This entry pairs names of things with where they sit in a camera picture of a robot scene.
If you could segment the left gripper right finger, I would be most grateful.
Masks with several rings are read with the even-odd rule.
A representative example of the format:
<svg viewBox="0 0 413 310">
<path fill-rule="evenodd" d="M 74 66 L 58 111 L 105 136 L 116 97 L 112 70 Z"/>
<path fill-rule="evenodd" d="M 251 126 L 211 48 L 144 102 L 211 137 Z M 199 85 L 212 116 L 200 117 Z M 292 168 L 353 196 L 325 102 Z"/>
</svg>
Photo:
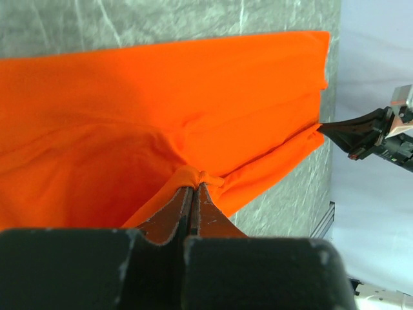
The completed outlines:
<svg viewBox="0 0 413 310">
<path fill-rule="evenodd" d="M 319 238 L 252 238 L 194 195 L 184 243 L 183 309 L 355 309 L 332 244 Z"/>
</svg>

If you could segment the orange t-shirt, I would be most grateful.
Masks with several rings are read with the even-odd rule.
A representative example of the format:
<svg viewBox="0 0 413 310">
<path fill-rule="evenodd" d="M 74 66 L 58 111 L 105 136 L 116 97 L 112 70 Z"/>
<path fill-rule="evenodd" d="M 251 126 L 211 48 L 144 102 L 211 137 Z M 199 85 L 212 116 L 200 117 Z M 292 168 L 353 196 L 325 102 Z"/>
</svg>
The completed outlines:
<svg viewBox="0 0 413 310">
<path fill-rule="evenodd" d="M 330 34 L 1 60 L 1 228 L 135 227 L 205 183 L 231 216 L 323 144 Z"/>
</svg>

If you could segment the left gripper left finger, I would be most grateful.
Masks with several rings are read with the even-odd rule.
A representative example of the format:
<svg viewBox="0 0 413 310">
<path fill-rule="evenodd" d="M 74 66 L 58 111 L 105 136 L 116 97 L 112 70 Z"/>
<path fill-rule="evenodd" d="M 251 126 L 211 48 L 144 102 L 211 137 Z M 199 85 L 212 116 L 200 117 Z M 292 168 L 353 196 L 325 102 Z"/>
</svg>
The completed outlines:
<svg viewBox="0 0 413 310">
<path fill-rule="evenodd" d="M 179 309 L 193 194 L 131 229 L 3 231 L 1 308 Z"/>
</svg>

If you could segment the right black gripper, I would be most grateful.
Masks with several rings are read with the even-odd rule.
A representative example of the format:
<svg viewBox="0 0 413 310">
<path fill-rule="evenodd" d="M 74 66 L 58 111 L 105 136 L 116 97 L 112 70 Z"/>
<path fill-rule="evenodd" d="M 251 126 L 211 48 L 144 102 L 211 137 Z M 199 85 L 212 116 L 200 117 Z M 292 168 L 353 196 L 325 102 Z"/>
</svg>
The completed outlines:
<svg viewBox="0 0 413 310">
<path fill-rule="evenodd" d="M 405 170 L 412 170 L 412 136 L 400 133 L 390 137 L 394 120 L 390 107 L 377 108 L 358 118 L 323 123 L 318 131 L 352 160 L 363 160 L 374 154 Z"/>
</svg>

